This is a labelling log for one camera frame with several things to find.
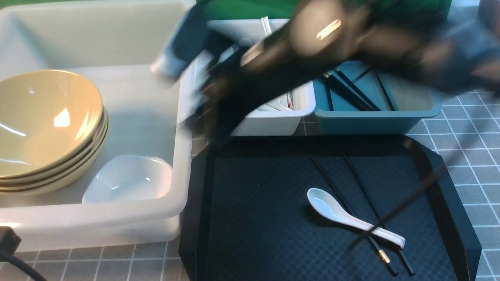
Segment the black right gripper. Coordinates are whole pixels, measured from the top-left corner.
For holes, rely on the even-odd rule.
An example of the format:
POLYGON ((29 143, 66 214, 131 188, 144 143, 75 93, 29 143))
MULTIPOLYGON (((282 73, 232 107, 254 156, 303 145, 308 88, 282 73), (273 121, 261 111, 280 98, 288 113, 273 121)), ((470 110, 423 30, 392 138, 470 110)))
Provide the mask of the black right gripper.
POLYGON ((301 0, 278 30, 206 71, 202 100, 184 126, 212 141, 227 138, 256 108, 350 58, 370 13, 368 4, 301 0))

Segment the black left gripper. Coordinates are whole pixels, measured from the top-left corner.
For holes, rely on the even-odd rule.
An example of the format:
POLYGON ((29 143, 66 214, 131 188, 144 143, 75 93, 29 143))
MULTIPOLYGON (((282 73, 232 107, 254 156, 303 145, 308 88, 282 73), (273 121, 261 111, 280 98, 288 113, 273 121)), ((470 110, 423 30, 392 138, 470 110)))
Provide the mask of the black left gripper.
POLYGON ((22 238, 18 236, 13 228, 9 226, 0 227, 0 251, 1 260, 19 260, 15 256, 15 252, 18 249, 22 238))

